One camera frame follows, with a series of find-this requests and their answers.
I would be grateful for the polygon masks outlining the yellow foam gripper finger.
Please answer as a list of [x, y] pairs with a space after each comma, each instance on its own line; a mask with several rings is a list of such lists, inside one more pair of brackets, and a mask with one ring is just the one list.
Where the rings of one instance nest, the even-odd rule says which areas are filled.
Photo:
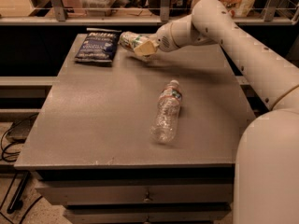
[[152, 40], [143, 41], [134, 48], [137, 56], [149, 56], [157, 52], [158, 44]]

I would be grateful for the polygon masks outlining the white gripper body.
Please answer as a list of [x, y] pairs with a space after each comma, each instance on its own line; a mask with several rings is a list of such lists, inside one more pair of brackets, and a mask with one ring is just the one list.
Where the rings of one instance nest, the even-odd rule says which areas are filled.
[[171, 52], [186, 46], [204, 46], [214, 44], [214, 41], [197, 31], [192, 24], [192, 16], [180, 18], [161, 26], [155, 38], [159, 49]]

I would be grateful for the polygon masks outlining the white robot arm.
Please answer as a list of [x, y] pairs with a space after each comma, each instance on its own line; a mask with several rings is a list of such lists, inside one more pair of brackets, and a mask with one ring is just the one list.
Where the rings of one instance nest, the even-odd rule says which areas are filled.
[[235, 156], [233, 224], [299, 224], [299, 68], [242, 30], [219, 0], [201, 0], [134, 49], [139, 56], [212, 41], [260, 101]]

